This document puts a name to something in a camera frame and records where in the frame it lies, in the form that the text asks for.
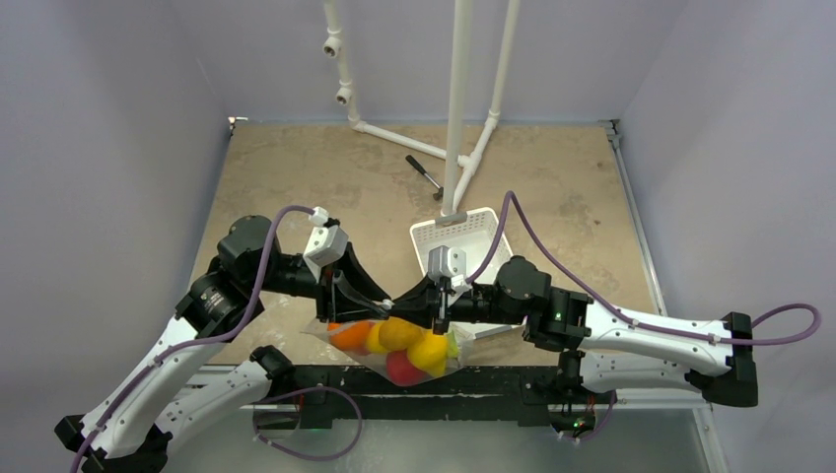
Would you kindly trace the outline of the yellow banana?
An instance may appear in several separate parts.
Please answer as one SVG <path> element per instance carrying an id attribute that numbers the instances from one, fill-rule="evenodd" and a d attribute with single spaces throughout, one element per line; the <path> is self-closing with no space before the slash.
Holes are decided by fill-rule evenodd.
<path id="1" fill-rule="evenodd" d="M 449 340 L 446 335 L 425 332 L 406 350 L 410 364 L 431 377 L 441 377 L 447 369 Z"/>

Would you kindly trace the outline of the orange fruit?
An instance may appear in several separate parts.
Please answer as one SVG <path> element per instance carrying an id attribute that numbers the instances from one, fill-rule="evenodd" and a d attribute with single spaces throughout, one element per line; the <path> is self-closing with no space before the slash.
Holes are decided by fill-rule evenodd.
<path id="1" fill-rule="evenodd" d="M 342 352 L 368 355 L 366 341 L 373 325 L 371 321 L 329 323 L 327 325 L 328 341 L 331 346 Z"/>

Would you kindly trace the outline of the white plastic tray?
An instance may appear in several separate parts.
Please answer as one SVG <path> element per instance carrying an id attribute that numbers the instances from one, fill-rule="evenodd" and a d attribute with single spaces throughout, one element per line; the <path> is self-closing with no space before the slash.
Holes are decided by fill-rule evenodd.
<path id="1" fill-rule="evenodd" d="M 496 212 L 489 207 L 482 207 L 466 211 L 466 220 L 447 227 L 437 226 L 435 220 L 428 220 L 414 224 L 409 234 L 414 246 L 422 274 L 428 269 L 429 253 L 438 246 L 456 247 L 462 249 L 466 255 L 466 275 L 470 275 L 483 262 L 493 241 L 499 223 Z M 483 273 L 476 279 L 479 284 L 492 284 L 500 267 L 514 256 L 512 248 L 505 237 L 501 236 L 500 243 Z M 452 323 L 457 329 L 473 335 L 479 339 L 506 332 L 515 328 L 513 325 L 496 323 Z"/>

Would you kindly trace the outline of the orange yellow mango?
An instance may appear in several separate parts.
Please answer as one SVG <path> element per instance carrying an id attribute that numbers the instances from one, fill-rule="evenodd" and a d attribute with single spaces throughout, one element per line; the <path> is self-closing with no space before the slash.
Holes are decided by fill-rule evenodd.
<path id="1" fill-rule="evenodd" d="M 379 343 L 389 351 L 406 350 L 422 336 L 421 327 L 400 318 L 392 317 L 379 325 Z"/>

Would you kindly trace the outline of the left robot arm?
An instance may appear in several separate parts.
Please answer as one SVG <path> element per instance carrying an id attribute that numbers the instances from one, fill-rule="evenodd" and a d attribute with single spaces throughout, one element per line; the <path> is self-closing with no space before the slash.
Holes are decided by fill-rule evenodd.
<path id="1" fill-rule="evenodd" d="M 332 392 L 278 348 L 256 348 L 226 377 L 188 396 L 181 389 L 264 310 L 262 292 L 311 299 L 323 322 L 385 314 L 389 295 L 359 264 L 336 219 L 306 215 L 322 243 L 287 254 L 278 221 L 245 216 L 218 243 L 173 317 L 131 374 L 95 409 L 63 418 L 55 433 L 73 452 L 76 472 L 159 472 L 174 452 L 224 415 L 247 404 L 287 403 L 293 418 Z"/>

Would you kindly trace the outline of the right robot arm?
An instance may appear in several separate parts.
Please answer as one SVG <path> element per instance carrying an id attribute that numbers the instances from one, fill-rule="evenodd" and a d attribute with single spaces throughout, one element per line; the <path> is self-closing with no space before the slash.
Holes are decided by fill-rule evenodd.
<path id="1" fill-rule="evenodd" d="M 710 403 L 748 408 L 759 388 L 751 317 L 687 320 L 605 304 L 553 286 L 522 256 L 490 284 L 455 287 L 458 277 L 424 277 L 397 298 L 390 315 L 444 333 L 453 322 L 520 325 L 524 341 L 560 356 L 556 393 L 576 401 L 588 392 L 627 387 L 692 390 Z"/>

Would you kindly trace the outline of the green striped watermelon ball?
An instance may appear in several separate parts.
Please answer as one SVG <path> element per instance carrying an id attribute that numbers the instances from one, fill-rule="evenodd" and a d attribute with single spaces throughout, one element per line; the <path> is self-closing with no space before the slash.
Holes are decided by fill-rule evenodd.
<path id="1" fill-rule="evenodd" d="M 459 344 L 457 338 L 453 332 L 448 332 L 446 334 L 447 339 L 447 358 L 448 359 L 457 359 L 460 354 Z"/>

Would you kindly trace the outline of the clear zip top bag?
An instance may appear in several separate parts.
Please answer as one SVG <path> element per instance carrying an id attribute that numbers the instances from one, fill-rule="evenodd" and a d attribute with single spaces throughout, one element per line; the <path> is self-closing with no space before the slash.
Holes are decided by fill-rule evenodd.
<path id="1" fill-rule="evenodd" d="M 328 322 L 314 320 L 303 332 L 397 386 L 413 386 L 463 369 L 475 336 L 451 325 L 436 334 L 403 319 Z"/>

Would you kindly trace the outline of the red apple bottom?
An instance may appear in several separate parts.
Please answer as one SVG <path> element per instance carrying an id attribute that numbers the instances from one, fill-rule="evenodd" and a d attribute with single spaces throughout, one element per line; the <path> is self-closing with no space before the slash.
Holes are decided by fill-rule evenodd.
<path id="1" fill-rule="evenodd" d="M 390 352 L 385 358 L 386 377 L 398 386 L 412 386 L 424 381 L 427 374 L 415 368 L 405 351 Z"/>

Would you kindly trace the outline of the yellow lemon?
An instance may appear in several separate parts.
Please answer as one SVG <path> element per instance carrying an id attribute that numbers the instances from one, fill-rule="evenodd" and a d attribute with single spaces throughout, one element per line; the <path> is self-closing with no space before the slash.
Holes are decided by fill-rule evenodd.
<path id="1" fill-rule="evenodd" d="M 365 340 L 365 350 L 370 354 L 384 355 L 390 352 L 390 349 L 385 347 L 380 338 L 381 326 L 383 324 L 373 323 L 370 326 L 367 338 Z"/>

